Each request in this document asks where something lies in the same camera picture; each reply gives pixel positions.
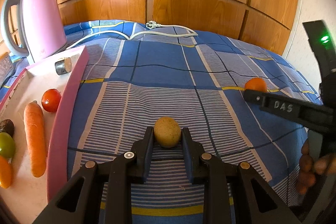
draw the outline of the potato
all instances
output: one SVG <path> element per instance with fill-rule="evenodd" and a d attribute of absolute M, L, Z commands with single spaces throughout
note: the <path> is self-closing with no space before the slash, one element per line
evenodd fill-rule
<path fill-rule="evenodd" d="M 159 145 L 164 148 L 172 148 L 178 144 L 181 138 L 181 129 L 173 118 L 161 117 L 155 122 L 154 136 Z"/>

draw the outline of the carrot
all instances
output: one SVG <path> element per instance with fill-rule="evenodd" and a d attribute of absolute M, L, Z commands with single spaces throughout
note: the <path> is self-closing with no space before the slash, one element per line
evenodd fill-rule
<path fill-rule="evenodd" d="M 31 173 L 34 177 L 39 178 L 44 174 L 47 167 L 47 152 L 44 142 L 43 111 L 37 104 L 37 101 L 26 105 L 23 120 L 30 156 Z"/>

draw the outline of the human hand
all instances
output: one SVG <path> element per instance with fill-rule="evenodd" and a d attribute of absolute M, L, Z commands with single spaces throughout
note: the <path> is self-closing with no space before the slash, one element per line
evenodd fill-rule
<path fill-rule="evenodd" d="M 298 181 L 296 183 L 296 190 L 300 195 L 304 195 L 309 187 L 312 187 L 316 183 L 315 173 L 322 174 L 336 174 L 336 157 L 335 154 L 328 154 L 320 158 L 315 164 L 311 156 L 309 156 L 309 144 L 308 139 L 305 141 L 301 148 L 302 156 L 299 161 L 300 171 Z"/>

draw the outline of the white power cord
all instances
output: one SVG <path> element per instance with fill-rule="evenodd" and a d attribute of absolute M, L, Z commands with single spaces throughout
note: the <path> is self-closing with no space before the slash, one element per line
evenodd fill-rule
<path fill-rule="evenodd" d="M 67 50 L 70 49 L 70 48 L 72 48 L 72 47 L 74 47 L 74 46 L 76 46 L 77 44 L 79 44 L 83 40 L 85 40 L 87 38 L 90 38 L 90 37 L 93 37 L 93 36 L 95 36 L 97 34 L 101 34 L 101 33 L 116 33 L 116 34 L 119 34 L 119 35 L 125 37 L 127 40 L 132 40 L 132 39 L 134 39 L 135 37 L 137 37 L 137 36 L 139 36 L 141 34 L 157 34 L 157 35 L 163 35 L 165 37 L 196 37 L 196 36 L 198 36 L 198 34 L 194 30 L 189 29 L 189 28 L 184 27 L 184 26 L 180 26 L 180 25 L 161 25 L 161 24 L 156 23 L 155 21 L 150 21 L 150 22 L 146 23 L 146 27 L 148 29 L 154 29 L 154 28 L 157 28 L 157 27 L 178 27 L 178 28 L 186 29 L 186 30 L 190 31 L 191 33 L 169 34 L 169 33 L 155 32 L 155 31 L 143 31 L 143 32 L 137 32 L 134 35 L 131 35 L 130 37 L 128 37 L 124 33 L 118 32 L 118 31 L 113 31 L 113 30 L 100 31 L 100 32 L 88 34 L 87 36 L 79 39 L 74 44 L 72 44 L 71 46 L 67 47 Z"/>

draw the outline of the tomato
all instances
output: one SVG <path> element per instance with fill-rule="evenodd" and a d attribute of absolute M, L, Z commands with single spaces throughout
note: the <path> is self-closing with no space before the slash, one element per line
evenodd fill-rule
<path fill-rule="evenodd" d="M 13 169 L 7 159 L 0 156 L 0 187 L 8 188 L 12 184 Z"/>
<path fill-rule="evenodd" d="M 4 158 L 13 158 L 15 154 L 15 143 L 13 138 L 6 132 L 0 133 L 0 155 Z"/>
<path fill-rule="evenodd" d="M 57 89 L 50 89 L 43 94 L 41 104 L 45 111 L 56 112 L 60 101 L 61 93 Z"/>

